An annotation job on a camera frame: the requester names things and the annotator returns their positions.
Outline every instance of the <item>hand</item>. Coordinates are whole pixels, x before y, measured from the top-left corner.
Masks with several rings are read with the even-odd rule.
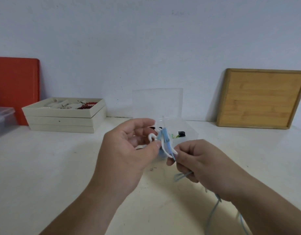
[[[180,143],[175,147],[177,169],[186,174],[192,182],[200,182],[205,188],[219,194],[227,201],[243,191],[252,177],[219,148],[206,140],[193,140]],[[173,159],[168,158],[167,165],[171,166]]]
[[[126,198],[137,186],[144,168],[158,155],[159,141],[149,143],[152,119],[131,119],[107,132],[99,150],[91,185],[99,186]],[[136,150],[138,145],[148,144]]]

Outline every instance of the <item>wooden frame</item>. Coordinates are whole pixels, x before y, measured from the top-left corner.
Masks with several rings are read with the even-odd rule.
[[[224,122],[224,117],[225,117],[225,110],[224,107],[226,105],[226,100],[227,100],[227,95],[228,95],[228,90],[229,90],[229,85],[230,85],[230,80],[231,80],[231,75],[234,74],[235,72],[245,72],[247,73],[273,73],[273,74],[300,74],[301,71],[292,71],[292,70],[265,70],[265,69],[227,69],[224,77],[224,82],[223,82],[223,87],[222,87],[222,92],[221,92],[221,98],[220,98],[220,104],[219,104],[219,112],[218,112],[218,117],[217,117],[217,126],[226,126],[226,127],[251,127],[251,128],[274,128],[274,129],[289,129],[291,126],[291,123],[293,121],[295,112],[297,110],[298,104],[301,100],[301,86],[298,91],[295,103],[293,105],[292,111],[289,115],[288,121],[285,125],[260,125],[260,124],[250,124],[250,125],[245,125],[245,124],[239,124],[239,123],[228,123]]]

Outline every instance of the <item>red board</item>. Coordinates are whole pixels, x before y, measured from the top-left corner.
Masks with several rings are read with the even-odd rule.
[[[22,107],[39,101],[39,60],[0,57],[0,106],[14,107],[19,125],[28,125]]]

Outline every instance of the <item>black object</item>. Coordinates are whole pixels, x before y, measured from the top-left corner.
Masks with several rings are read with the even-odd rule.
[[[179,131],[179,138],[185,137],[185,132],[184,131]]]

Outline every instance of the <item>bamboo cutting board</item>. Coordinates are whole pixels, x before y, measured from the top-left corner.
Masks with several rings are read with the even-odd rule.
[[[301,71],[227,69],[217,126],[289,129],[301,99]]]

